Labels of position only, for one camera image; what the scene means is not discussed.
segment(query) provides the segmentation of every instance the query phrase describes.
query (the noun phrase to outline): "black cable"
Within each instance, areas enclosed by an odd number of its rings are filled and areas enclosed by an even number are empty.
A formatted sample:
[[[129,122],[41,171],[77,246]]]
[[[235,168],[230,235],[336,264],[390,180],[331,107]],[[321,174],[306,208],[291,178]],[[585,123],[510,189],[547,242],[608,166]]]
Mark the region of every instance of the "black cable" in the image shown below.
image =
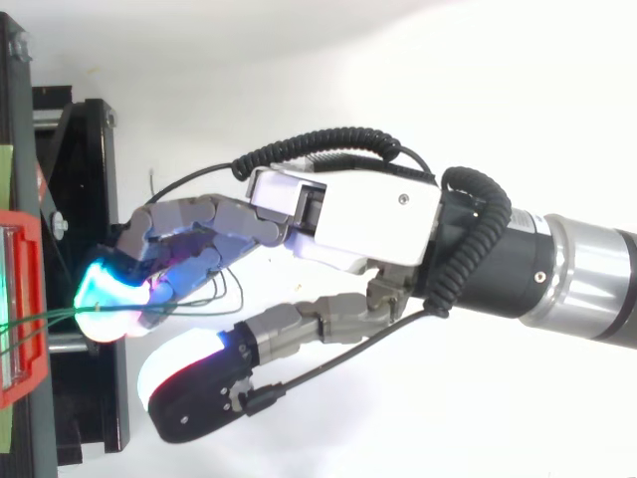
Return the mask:
[[[423,170],[431,172],[418,154],[402,146],[398,139],[386,132],[368,127],[335,127],[276,141],[244,154],[232,161],[232,173],[240,181],[245,181],[259,166],[269,166],[335,149],[363,149],[378,154],[387,162],[393,161],[400,152],[404,152],[416,160]]]
[[[204,167],[203,169],[199,169],[198,171],[192,172],[188,174],[187,176],[183,176],[181,179],[178,179],[175,182],[168,184],[166,187],[164,187],[155,195],[153,195],[150,199],[148,199],[146,201],[146,204],[154,204],[155,202],[157,202],[159,199],[161,199],[163,196],[165,196],[169,192],[174,191],[179,186],[182,186],[186,182],[192,181],[193,179],[196,179],[197,177],[203,176],[204,174],[208,174],[210,172],[219,171],[221,169],[229,169],[231,167],[232,167],[232,163],[224,162],[222,164],[215,164],[214,166]]]
[[[362,352],[365,352],[371,346],[378,344],[387,336],[390,336],[394,332],[402,329],[405,326],[408,326],[412,322],[416,322],[418,319],[421,319],[428,315],[429,314],[427,312],[420,311],[420,312],[411,314],[410,316],[407,316],[404,319],[401,319],[400,321],[389,326],[388,328],[383,329],[382,331],[374,334],[362,344],[358,344],[357,346],[352,347],[344,354],[341,354],[340,356],[325,362],[323,365],[319,365],[316,368],[313,368],[312,370],[302,375],[299,375],[298,377],[293,378],[292,380],[287,381],[286,383],[283,383],[283,390],[285,392],[292,390],[293,388],[296,388],[297,386],[305,383],[306,381],[312,380],[313,378],[316,378],[317,376],[325,373],[328,370],[332,370],[334,367],[344,363],[345,361],[348,361],[349,359],[353,359],[354,357],[356,357],[358,354]]]
[[[496,247],[511,221],[511,201],[491,177],[468,167],[451,167],[442,176],[443,189],[462,191],[485,202],[476,226],[432,279],[425,310],[447,318],[469,277]]]
[[[411,157],[414,161],[418,163],[418,165],[423,171],[425,171],[428,174],[431,174],[431,169],[429,168],[425,160],[416,151],[402,145],[397,146],[396,149],[398,149],[403,154],[407,154],[409,157]]]

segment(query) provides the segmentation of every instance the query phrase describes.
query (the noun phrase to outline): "green light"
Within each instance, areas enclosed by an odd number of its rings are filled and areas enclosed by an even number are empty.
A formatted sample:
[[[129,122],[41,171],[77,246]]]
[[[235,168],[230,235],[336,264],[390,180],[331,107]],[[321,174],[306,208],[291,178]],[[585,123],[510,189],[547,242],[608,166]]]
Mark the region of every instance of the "green light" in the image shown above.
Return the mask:
[[[114,278],[101,262],[89,266],[73,300],[76,309],[83,307],[142,306],[150,298],[149,285],[129,286]],[[137,321],[141,311],[89,312],[76,314],[82,332],[96,342],[122,338]]]

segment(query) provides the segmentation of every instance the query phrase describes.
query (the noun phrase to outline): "black coiled cable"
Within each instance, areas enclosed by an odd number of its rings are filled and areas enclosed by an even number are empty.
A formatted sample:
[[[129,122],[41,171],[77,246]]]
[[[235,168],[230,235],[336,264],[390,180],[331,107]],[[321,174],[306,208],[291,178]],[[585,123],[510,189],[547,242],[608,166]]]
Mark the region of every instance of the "black coiled cable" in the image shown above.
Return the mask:
[[[491,177],[468,167],[452,167],[442,176],[443,189],[454,189],[484,201],[478,223],[429,286],[425,312],[442,318],[461,296],[469,276],[498,244],[511,221],[511,201]]]
[[[240,181],[245,181],[256,167],[269,166],[273,162],[290,161],[308,154],[334,149],[364,149],[378,154],[384,161],[389,162],[401,151],[404,152],[405,148],[401,146],[398,139],[378,129],[335,127],[273,142],[244,154],[232,161],[232,173]]]

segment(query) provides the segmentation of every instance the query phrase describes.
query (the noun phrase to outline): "thin wire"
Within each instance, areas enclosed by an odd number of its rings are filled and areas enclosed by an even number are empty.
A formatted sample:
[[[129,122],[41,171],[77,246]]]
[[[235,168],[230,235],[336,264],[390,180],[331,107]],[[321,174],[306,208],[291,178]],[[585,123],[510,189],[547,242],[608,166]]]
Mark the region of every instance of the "thin wire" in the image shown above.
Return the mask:
[[[219,299],[223,299],[228,294],[228,284],[226,284],[226,276],[224,275],[223,270],[219,271],[219,274],[221,275],[221,283],[223,284],[223,294],[219,296]]]
[[[407,154],[409,157],[411,157],[414,161],[418,163],[418,165],[423,171],[431,174],[431,169],[429,168],[425,160],[416,151],[403,145],[396,146],[396,149],[404,154]]]
[[[10,353],[11,351],[14,351],[16,348],[18,348],[19,346],[21,346],[22,344],[25,344],[26,342],[28,342],[30,339],[32,339],[33,337],[35,337],[37,334],[42,333],[43,331],[45,331],[47,328],[54,326],[55,324],[60,323],[61,321],[64,321],[66,319],[68,319],[69,317],[72,316],[65,316],[65,317],[58,317],[52,321],[50,321],[46,326],[44,327],[40,327],[38,329],[36,329],[34,332],[32,332],[31,334],[25,336],[24,338],[22,338],[21,340],[19,340],[18,342],[16,342],[15,344],[13,344],[11,347],[8,347],[6,350],[1,351],[0,352],[0,357],[4,356],[5,354]]]
[[[234,311],[224,311],[224,312],[200,312],[200,313],[177,312],[177,313],[172,313],[170,315],[171,316],[182,316],[182,317],[217,317],[217,316],[227,316],[229,314],[236,314],[238,312],[243,311],[243,308],[245,306],[245,297],[244,297],[244,290],[243,290],[243,286],[241,285],[241,281],[239,281],[239,279],[237,279],[237,276],[235,275],[234,272],[232,272],[232,269],[227,267],[226,270],[230,273],[230,275],[234,279],[235,283],[237,284],[237,287],[239,288],[239,296],[241,298],[241,302],[240,302],[239,307],[237,309],[235,309]]]
[[[157,202],[159,199],[161,199],[163,196],[165,196],[169,192],[174,191],[179,186],[182,186],[186,182],[192,181],[193,179],[196,179],[197,177],[203,176],[204,174],[209,174],[211,172],[219,171],[221,169],[229,169],[230,167],[232,167],[232,164],[230,162],[224,162],[222,164],[215,164],[214,166],[204,167],[203,169],[199,169],[198,171],[192,172],[188,174],[187,176],[183,176],[181,179],[177,179],[176,181],[171,182],[166,187],[161,189],[159,192],[157,192],[156,194],[153,194],[153,196],[146,201],[146,204],[154,204],[155,202]]]
[[[50,328],[50,327],[52,327],[52,326],[64,321],[64,320],[72,318],[75,314],[81,314],[81,313],[84,313],[84,312],[99,313],[99,312],[115,312],[115,311],[125,311],[125,310],[144,310],[144,309],[152,309],[152,308],[156,308],[156,306],[160,306],[161,308],[163,308],[163,311],[160,310],[158,313],[159,314],[163,313],[166,316],[218,317],[218,316],[225,316],[225,315],[229,315],[229,314],[236,314],[238,312],[241,312],[243,310],[244,306],[245,306],[245,293],[244,293],[244,289],[243,289],[243,286],[242,286],[241,281],[239,280],[239,278],[237,278],[235,273],[232,272],[232,270],[229,267],[226,268],[226,269],[228,270],[228,272],[230,273],[230,275],[234,279],[235,283],[237,284],[237,287],[239,288],[239,295],[240,295],[240,298],[241,298],[241,302],[240,302],[239,307],[234,309],[234,310],[232,310],[232,311],[202,312],[202,313],[180,313],[180,312],[176,312],[175,313],[175,312],[166,311],[166,305],[165,304],[164,305],[160,305],[160,304],[158,304],[158,305],[148,305],[148,304],[146,304],[145,306],[112,306],[112,307],[102,307],[102,308],[99,308],[99,307],[97,307],[97,308],[95,308],[95,307],[83,307],[83,308],[76,308],[76,309],[74,309],[74,308],[57,309],[55,311],[49,311],[49,312],[45,312],[45,313],[41,313],[41,314],[34,314],[33,316],[25,317],[25,318],[21,319],[20,321],[12,322],[10,324],[3,324],[2,328],[0,328],[0,334],[5,334],[7,332],[7,330],[9,330],[10,328],[19,327],[22,324],[24,324],[25,322],[33,322],[33,321],[40,321],[40,320],[44,320],[44,319],[52,319],[47,325],[36,329],[34,332],[32,332],[31,334],[27,335],[26,337],[24,337],[23,339],[21,339],[17,343],[13,344],[11,347],[7,348],[6,350],[0,351],[0,357],[4,356],[5,354],[10,353],[11,351],[13,351],[17,347],[21,346],[22,344],[24,344],[28,340],[32,339],[37,334],[42,333],[46,329],[48,329],[48,328]],[[198,301],[191,301],[191,302],[188,302],[188,303],[179,304],[178,307],[202,307],[203,305],[210,304],[213,300],[215,300],[215,298],[203,299],[203,300],[198,300]]]
[[[358,354],[361,354],[362,352],[366,351],[367,349],[369,349],[371,346],[378,344],[380,341],[382,341],[383,339],[387,338],[388,336],[390,336],[391,334],[393,334],[394,332],[402,329],[405,326],[408,326],[409,324],[411,324],[412,322],[416,322],[418,319],[421,319],[423,317],[429,316],[430,314],[425,312],[425,311],[419,311],[416,312],[415,314],[412,314],[410,316],[405,317],[404,319],[396,322],[395,324],[389,326],[386,329],[383,329],[382,331],[378,332],[377,334],[371,336],[369,339],[367,339],[365,342],[363,342],[362,344],[359,344],[355,347],[352,347],[351,349],[349,349],[347,352],[345,352],[344,354],[341,354],[340,356],[333,358],[332,360],[329,360],[327,362],[325,362],[322,365],[317,366],[316,368],[313,368],[312,370],[299,375],[296,378],[293,378],[290,381],[287,381],[286,383],[283,384],[283,388],[285,391],[289,391],[292,390],[293,388],[296,388],[299,385],[302,385],[303,383],[316,378],[319,375],[322,375],[323,373],[325,373],[328,370],[332,370],[334,367],[340,365],[341,363],[344,363],[345,361],[348,361],[349,359],[353,359],[354,357],[356,357]]]
[[[152,175],[154,174],[155,171],[151,169],[148,170],[148,183],[150,185],[150,195],[154,196],[155,195],[155,184],[154,181],[152,180]]]

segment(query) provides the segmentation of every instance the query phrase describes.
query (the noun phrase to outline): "white background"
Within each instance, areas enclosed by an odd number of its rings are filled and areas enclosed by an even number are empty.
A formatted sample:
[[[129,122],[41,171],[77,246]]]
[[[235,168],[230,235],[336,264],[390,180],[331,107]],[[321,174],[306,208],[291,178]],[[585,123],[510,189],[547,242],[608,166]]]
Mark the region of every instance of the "white background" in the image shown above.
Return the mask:
[[[496,178],[515,206],[637,231],[634,0],[3,0],[34,36],[34,83],[104,98],[120,218],[158,187],[275,139],[370,125]],[[228,172],[180,195],[245,185]],[[244,313],[363,290],[281,251],[237,264]],[[230,297],[219,310],[233,307]],[[604,477],[637,475],[637,352],[456,310],[404,330],[205,439],[169,446],[134,392],[173,319],[129,341],[132,438],[78,477]],[[307,347],[259,370],[293,376]]]

